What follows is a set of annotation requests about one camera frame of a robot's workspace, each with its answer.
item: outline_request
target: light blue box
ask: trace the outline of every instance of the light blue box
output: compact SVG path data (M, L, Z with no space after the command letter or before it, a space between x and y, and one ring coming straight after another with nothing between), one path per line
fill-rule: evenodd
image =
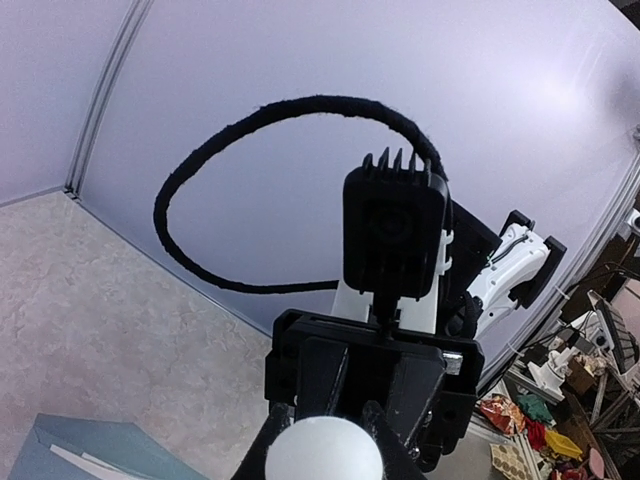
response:
M9 480L97 480L53 453L51 445L76 455L92 455L123 472L148 480L207 480L133 423L42 414L36 417Z

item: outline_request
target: red package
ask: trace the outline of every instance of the red package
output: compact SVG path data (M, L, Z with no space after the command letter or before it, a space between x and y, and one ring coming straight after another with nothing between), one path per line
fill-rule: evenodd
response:
M547 445L547 441L545 439L547 429L540 422L534 422L527 417L525 417L524 420L527 425L527 437L529 438L529 444L531 445L531 448L536 452L539 452Z
M518 406L503 395L493 395L480 402L480 411L500 429L512 436L524 432L525 417Z

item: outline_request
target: black fuzzy cable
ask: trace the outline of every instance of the black fuzzy cable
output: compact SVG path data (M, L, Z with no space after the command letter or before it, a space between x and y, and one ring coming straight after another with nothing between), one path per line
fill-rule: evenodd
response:
M162 185L162 188L156 197L153 210L153 223L155 225L158 238L167 253L180 265L205 282L212 283L213 285L223 289L234 290L237 292L273 294L308 292L314 290L333 290L337 288L337 280L285 285L247 285L242 282L236 282L219 277L202 268L182 251L169 234L167 221L167 211L173 196L187 180L198 173L198 170L200 170L200 168L202 168L202 166L210 160L211 157L220 153L229 145L237 142L246 135L254 133L268 125L272 125L289 118L297 118L303 115L317 113L331 113L342 115L344 117L366 118L383 123L394 132L397 132L406 138L413 146L418 157L420 157L425 164L431 166L431 171L446 180L446 175L440 162L440 155L429 139L420 131L418 126L412 120L409 120L405 116L380 102L357 97L315 95L312 97L271 103L260 108L257 112L249 115L239 122L228 125L220 130L213 137L207 140L200 148L194 150L191 155L189 155L186 160L184 160L180 166L178 166L178 168L169 175L169 178L165 180L164 185Z

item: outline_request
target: white wall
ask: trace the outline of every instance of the white wall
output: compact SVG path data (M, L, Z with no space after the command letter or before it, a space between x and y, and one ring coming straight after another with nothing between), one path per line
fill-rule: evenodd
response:
M129 4L0 1L0 203L64 184Z
M166 176L209 136L260 105L315 93L377 99L418 121L454 198L496 230L520 209L567 245L566 266L634 157L640 32L605 0L157 0L106 112L85 205L260 328L288 307L328 312L328 292L203 284L164 254L151 218ZM170 230L234 280L337 278L344 176L386 145L404 142L365 121L270 127L178 193ZM490 358L526 319L483 339Z

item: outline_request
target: black cable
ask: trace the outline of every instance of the black cable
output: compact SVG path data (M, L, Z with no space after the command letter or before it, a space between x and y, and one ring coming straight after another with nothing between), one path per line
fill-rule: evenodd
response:
M584 323L580 326L580 332L584 333L585 337L587 335L587 326L589 325L589 320L591 320L591 317L593 317L594 315L597 315L596 312L594 310L591 310L589 312L589 316L585 319Z
M527 348L531 348L531 347L533 347L535 345L540 345L541 343L544 343L544 342L546 342L547 340L549 340L549 339L551 339L553 337L557 337L558 335L560 335L565 330L574 330L575 331L577 329L572 327L572 326L570 326L570 325L567 325L565 327L562 327L560 330L557 330L557 331L555 331L553 333L550 333L549 335L545 335L544 337L536 340L535 342L531 342L528 345L524 345L520 350L526 350Z
M505 258L507 255L509 255L511 253L511 251L519 244L521 244L522 242L525 242L527 239L529 238L529 236L527 234L522 235L521 237L517 238L516 240L514 240L513 242L511 242L511 244L509 244L509 246L507 248L504 249L503 252L501 252L499 255L497 255L495 258L491 257L489 259L489 262L487 264L487 266L489 265L493 265L495 263L498 263L500 260L502 260L503 258Z
M640 280L640 275L635 273L633 270L630 270L626 267L621 267L621 268L617 268L615 270L607 270L606 272L600 273L598 275L592 276L592 275L587 275L586 277L578 280L577 282L569 285L567 287L567 291L565 292L567 295L576 287L582 285L583 283L586 282L590 282L592 280L597 280L598 278L602 278L602 277L606 277L608 275L614 275L614 274L622 274L624 276L626 276L627 278L631 278L633 280Z
M237 123L228 125L207 140L200 148L194 150L176 170L169 175L156 197L153 210L153 223L162 246L180 265L205 282L219 288L235 290L242 293L273 294L309 292L314 290L333 290L338 286L337 280L324 282L292 283L284 285L248 285L242 282L227 280L204 269L176 244L169 234L167 211L171 199L178 189L203 167L217 153L241 138L255 131L281 122L288 118L303 115L331 113L344 117L358 117L383 123L394 132L402 135L414 148L415 153L430 167L433 173L447 179L440 155L429 139L420 131L412 120L392 110L380 102L365 98L316 95L312 97L283 100L260 108L257 112L243 118Z
M507 374L507 371L518 360L518 356L514 355L508 362L506 362L496 373L494 373L485 383L483 387L478 388L477 395L478 398L484 397L487 393L489 393L493 388L502 380L502 378Z
M598 270L600 270L601 268L605 267L605 268L609 268L610 266L614 266L615 269L614 270L608 270L607 272L604 272L600 275L597 275L595 277L593 277L593 274L596 273ZM624 265L621 265L617 262L604 262L600 265L598 265L597 267L595 267L593 270L591 270L591 272L589 272L587 275L585 275L584 277L582 277L580 280L578 280L577 282L573 283L572 285L570 285L567 290L570 290L571 288L575 288L577 285L580 285L582 283L591 281L591 280L595 280L597 278L606 276L607 274L613 274L613 273L625 273L626 275L629 276L629 278L640 278L640 274L634 272L633 270L625 267Z

